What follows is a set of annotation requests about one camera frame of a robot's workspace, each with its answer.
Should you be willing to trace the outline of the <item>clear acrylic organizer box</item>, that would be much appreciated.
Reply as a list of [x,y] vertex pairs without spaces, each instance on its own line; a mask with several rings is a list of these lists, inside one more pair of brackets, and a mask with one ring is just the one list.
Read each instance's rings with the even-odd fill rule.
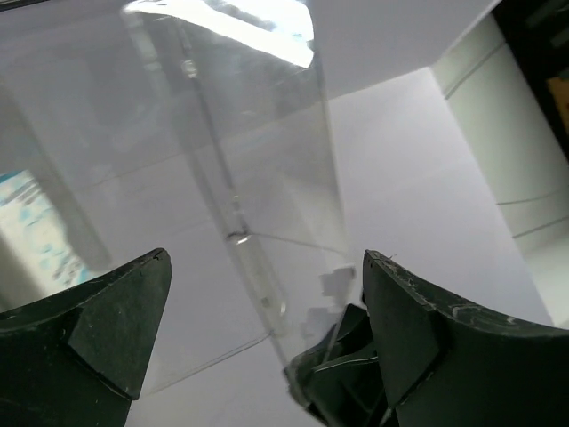
[[349,298],[306,1],[2,2],[1,167],[91,271],[169,253],[145,394],[259,342],[287,365]]

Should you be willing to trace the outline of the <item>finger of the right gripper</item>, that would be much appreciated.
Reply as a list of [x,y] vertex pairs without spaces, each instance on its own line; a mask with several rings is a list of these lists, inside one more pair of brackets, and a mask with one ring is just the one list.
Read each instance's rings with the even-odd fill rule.
[[394,426],[368,313],[349,304],[323,340],[284,369],[293,400],[324,426]]

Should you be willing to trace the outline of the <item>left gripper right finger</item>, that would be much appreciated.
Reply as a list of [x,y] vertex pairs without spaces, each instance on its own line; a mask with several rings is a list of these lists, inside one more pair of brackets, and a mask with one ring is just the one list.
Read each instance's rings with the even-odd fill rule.
[[490,310],[372,250],[363,294],[400,425],[567,425],[566,330]]

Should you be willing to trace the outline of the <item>cotton pad pack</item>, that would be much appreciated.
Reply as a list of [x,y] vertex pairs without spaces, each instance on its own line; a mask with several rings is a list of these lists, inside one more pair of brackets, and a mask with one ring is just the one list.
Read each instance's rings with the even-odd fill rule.
[[41,300],[94,278],[33,174],[1,175],[1,309]]

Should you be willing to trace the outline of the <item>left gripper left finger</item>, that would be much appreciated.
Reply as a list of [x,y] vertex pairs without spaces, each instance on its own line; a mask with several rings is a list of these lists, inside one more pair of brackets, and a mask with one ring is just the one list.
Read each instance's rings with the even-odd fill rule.
[[1,315],[3,426],[123,426],[172,283],[157,248]]

